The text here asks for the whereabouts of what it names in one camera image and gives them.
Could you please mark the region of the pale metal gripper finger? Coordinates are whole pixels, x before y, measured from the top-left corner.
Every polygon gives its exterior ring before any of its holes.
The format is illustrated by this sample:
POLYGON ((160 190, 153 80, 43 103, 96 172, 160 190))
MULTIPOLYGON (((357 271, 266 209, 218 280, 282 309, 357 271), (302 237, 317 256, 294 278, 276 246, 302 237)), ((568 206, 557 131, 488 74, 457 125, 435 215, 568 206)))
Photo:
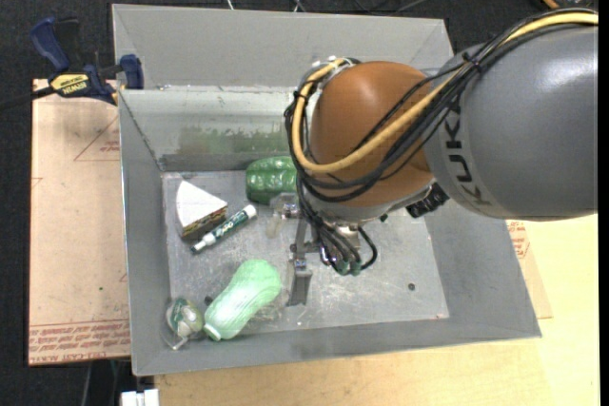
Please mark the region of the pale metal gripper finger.
POLYGON ((307 303, 310 282, 313 273, 308 268, 306 258, 293 258, 288 265, 289 293, 287 306, 305 305, 307 303))
POLYGON ((270 200, 269 206, 272 210, 271 218, 266 227, 266 235, 269 238, 275 238, 279 235, 285 220, 299 218, 301 214, 296 195, 275 196, 270 200))

